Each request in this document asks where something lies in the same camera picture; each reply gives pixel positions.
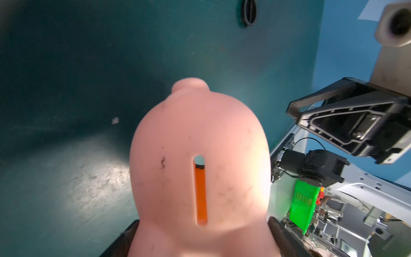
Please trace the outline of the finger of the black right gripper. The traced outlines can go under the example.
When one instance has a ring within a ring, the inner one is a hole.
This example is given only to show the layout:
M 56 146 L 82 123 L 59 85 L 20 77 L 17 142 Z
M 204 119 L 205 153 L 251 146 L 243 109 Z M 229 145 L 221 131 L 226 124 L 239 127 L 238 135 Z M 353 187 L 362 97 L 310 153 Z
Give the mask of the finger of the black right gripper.
M 411 148 L 411 98 L 342 78 L 290 102 L 297 126 L 356 157 L 393 164 Z

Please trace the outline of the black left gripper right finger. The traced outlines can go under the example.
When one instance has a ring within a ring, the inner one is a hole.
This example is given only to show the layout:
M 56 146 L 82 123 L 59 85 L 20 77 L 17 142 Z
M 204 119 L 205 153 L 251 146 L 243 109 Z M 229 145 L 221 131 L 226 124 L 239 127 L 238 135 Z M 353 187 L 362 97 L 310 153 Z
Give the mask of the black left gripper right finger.
M 311 257 L 302 241 L 286 230 L 275 217 L 269 217 L 268 226 L 284 257 Z

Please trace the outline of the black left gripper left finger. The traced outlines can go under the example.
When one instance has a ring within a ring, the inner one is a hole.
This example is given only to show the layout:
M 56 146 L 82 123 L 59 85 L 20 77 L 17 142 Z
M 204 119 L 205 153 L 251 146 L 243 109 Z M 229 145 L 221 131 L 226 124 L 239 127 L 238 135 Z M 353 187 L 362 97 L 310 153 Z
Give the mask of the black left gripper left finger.
M 133 221 L 100 257 L 127 257 L 140 220 Z

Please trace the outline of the pink piggy bank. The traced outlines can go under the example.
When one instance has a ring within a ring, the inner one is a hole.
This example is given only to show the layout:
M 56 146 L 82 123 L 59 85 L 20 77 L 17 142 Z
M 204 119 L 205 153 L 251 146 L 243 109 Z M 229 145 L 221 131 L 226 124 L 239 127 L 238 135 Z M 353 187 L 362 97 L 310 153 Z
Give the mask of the pink piggy bank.
M 278 257 L 270 151 L 255 114 L 199 78 L 176 82 L 130 151 L 140 222 L 131 257 Z

